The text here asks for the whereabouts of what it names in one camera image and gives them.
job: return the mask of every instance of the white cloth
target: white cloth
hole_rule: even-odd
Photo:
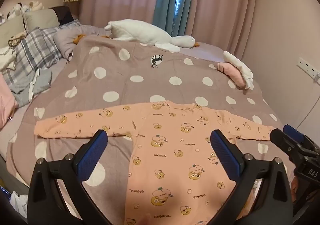
[[[0,71],[3,69],[15,70],[16,52],[9,46],[0,48]]]
[[[230,54],[228,51],[223,52],[223,58],[225,62],[231,63],[233,66],[237,67],[241,72],[243,79],[245,80],[245,88],[249,89],[253,87],[253,73],[243,62],[241,62],[234,55]]]
[[[18,196],[16,192],[13,192],[10,198],[10,204],[18,213],[27,218],[28,195],[23,194]]]

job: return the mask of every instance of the cartoon print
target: cartoon print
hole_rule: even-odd
[[[165,137],[162,137],[160,135],[156,135],[155,137],[152,138],[151,145],[156,148],[161,148],[165,142],[167,142]]]
[[[191,212],[191,208],[190,208],[188,205],[186,205],[186,206],[181,206],[181,207],[180,207],[180,211],[181,211],[181,214],[183,214],[183,215],[188,215],[188,214],[190,214],[190,212]]]
[[[164,172],[162,172],[161,170],[155,170],[155,174],[156,174],[156,178],[158,179],[164,178]]]
[[[141,164],[141,159],[139,159],[138,156],[133,156],[133,157],[132,157],[132,161],[133,161],[133,163],[134,163],[135,165]]]
[[[182,155],[183,155],[183,152],[181,151],[181,150],[174,150],[174,154],[175,154],[175,156],[176,157],[182,157]]]
[[[190,123],[183,123],[181,124],[181,131],[184,133],[191,132],[191,129],[194,128]]]
[[[215,152],[212,152],[210,155],[210,158],[208,158],[211,164],[218,164],[219,159],[217,157],[217,154]]]
[[[218,183],[217,183],[217,187],[218,187],[220,190],[222,190],[222,189],[225,188],[223,182],[218,182]]]
[[[151,203],[155,206],[164,205],[169,197],[173,197],[168,189],[163,189],[162,187],[152,193]]]
[[[55,118],[58,123],[65,124],[67,122],[67,117],[65,115],[60,115]]]
[[[152,58],[151,58],[151,67],[152,68],[155,68],[155,67],[158,67],[158,64],[161,64],[162,62],[162,55],[154,55]]]
[[[155,102],[155,103],[152,103],[151,107],[152,107],[154,110],[159,110],[159,109],[161,109],[162,107],[165,107],[165,105],[164,105],[163,102]]]
[[[100,111],[99,115],[100,115],[101,117],[111,117],[111,116],[113,115],[113,112],[110,111],[110,110],[108,110],[107,108],[103,108],[103,109]]]
[[[135,224],[137,223],[136,220],[134,220],[134,219],[129,219],[129,218],[127,218],[126,221],[127,221],[127,224],[128,224],[128,225],[135,225]]]
[[[202,172],[204,172],[202,166],[194,164],[189,168],[189,178],[192,180],[198,180],[200,179]]]
[[[200,116],[200,118],[197,120],[202,125],[207,125],[209,123],[207,117]]]
[[[243,126],[245,126],[247,129],[251,130],[251,126],[248,124],[247,121],[245,123],[243,123]]]
[[[159,123],[153,123],[153,127],[155,129],[161,129],[162,128],[162,126]]]

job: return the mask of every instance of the plush toy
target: plush toy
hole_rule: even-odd
[[[191,36],[171,37],[161,28],[139,20],[110,21],[104,29],[111,30],[114,40],[137,40],[172,53],[180,52],[179,47],[191,48],[195,45],[195,39]]]

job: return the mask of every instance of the screw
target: screw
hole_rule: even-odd
[[[70,161],[73,158],[73,154],[67,154],[64,158]]]

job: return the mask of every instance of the pillowcase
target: pillowcase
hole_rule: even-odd
[[[52,28],[60,25],[58,17],[53,9],[41,9],[29,11],[23,15],[26,30],[32,31],[36,27]]]
[[[81,25],[78,27],[64,29],[57,32],[53,36],[53,40],[56,43],[58,49],[62,53],[62,56],[68,59],[72,50],[76,47],[73,40],[77,38],[78,35],[98,35],[98,36],[108,36],[111,34],[110,31],[106,31],[104,28],[97,28],[89,25]]]
[[[74,20],[68,24],[40,29],[36,27],[32,30],[25,39],[15,47],[17,59],[16,69],[3,71],[3,77],[6,83],[10,86],[19,80],[26,77],[32,71],[37,71],[38,68],[49,68],[57,63],[62,57],[59,49],[53,41],[55,33],[61,29],[72,28],[79,26],[80,22]]]
[[[10,37],[24,30],[22,15],[9,20],[0,26],[0,48],[8,45]]]

